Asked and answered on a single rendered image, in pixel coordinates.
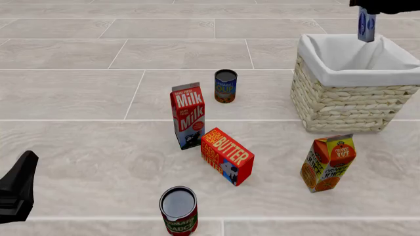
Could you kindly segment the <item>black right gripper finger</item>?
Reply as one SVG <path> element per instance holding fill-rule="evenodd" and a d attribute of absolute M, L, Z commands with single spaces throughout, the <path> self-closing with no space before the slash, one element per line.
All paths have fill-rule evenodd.
<path fill-rule="evenodd" d="M 391 13 L 385 0 L 350 0 L 349 6 L 362 7 L 363 9 L 366 9 L 369 14 Z"/>

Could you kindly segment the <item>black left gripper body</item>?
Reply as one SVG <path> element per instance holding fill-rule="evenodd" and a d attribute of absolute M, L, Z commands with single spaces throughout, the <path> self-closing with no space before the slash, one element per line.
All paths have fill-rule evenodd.
<path fill-rule="evenodd" d="M 0 224 L 25 222 L 34 204 L 33 191 L 19 194 L 0 190 Z"/>

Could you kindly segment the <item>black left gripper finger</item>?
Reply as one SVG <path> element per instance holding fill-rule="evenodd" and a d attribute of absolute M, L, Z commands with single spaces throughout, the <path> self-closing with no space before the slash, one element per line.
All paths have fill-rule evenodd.
<path fill-rule="evenodd" d="M 33 200 L 33 181 L 39 157 L 25 151 L 0 179 L 0 197 Z"/>

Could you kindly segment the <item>blue white cream cheese box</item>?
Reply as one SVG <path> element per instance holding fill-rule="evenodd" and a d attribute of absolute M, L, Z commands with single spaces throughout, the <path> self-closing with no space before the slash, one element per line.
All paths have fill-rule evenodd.
<path fill-rule="evenodd" d="M 365 43 L 375 40 L 376 15 L 369 14 L 368 11 L 359 7 L 358 13 L 358 39 Z"/>

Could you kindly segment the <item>white cloth basket liner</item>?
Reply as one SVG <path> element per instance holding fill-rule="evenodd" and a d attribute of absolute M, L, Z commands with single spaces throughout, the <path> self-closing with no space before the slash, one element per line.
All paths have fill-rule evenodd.
<path fill-rule="evenodd" d="M 420 60 L 382 35 L 365 43 L 354 34 L 304 34 L 298 53 L 323 86 L 420 85 Z"/>

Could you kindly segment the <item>woven cream wicker basket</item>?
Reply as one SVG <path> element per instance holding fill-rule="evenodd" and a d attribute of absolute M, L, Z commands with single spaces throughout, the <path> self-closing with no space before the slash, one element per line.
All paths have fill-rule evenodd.
<path fill-rule="evenodd" d="M 420 85 L 327 87 L 298 53 L 291 99 L 310 132 L 381 131 L 418 91 Z"/>

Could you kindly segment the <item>red green tomato sauce can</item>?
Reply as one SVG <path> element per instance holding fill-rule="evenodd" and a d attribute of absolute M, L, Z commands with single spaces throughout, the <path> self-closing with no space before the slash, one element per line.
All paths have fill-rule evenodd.
<path fill-rule="evenodd" d="M 198 200 L 186 186 L 175 186 L 164 192 L 159 209 L 171 236 L 190 236 L 198 226 Z"/>

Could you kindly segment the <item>orange juice carton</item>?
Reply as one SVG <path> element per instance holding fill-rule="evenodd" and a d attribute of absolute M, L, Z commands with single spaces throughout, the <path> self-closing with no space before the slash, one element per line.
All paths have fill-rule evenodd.
<path fill-rule="evenodd" d="M 355 158 L 352 134 L 315 139 L 301 167 L 301 178 L 312 193 L 333 189 Z"/>

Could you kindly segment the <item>blue orange soup can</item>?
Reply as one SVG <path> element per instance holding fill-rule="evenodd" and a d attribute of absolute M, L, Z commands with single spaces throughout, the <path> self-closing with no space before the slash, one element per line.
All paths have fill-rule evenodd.
<path fill-rule="evenodd" d="M 238 74 L 230 69 L 221 69 L 215 72 L 215 100 L 229 104 L 236 97 Z"/>

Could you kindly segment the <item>red milk carton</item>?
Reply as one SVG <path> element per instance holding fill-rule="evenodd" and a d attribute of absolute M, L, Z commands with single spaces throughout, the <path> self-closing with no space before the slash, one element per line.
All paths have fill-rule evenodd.
<path fill-rule="evenodd" d="M 182 150 L 201 144 L 205 103 L 198 82 L 175 86 L 170 93 L 175 134 Z"/>

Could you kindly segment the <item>red butter box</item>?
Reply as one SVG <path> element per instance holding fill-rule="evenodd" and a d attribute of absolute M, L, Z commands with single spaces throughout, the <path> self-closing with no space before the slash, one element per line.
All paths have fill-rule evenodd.
<path fill-rule="evenodd" d="M 248 178 L 255 155 L 215 127 L 201 138 L 201 156 L 234 186 Z"/>

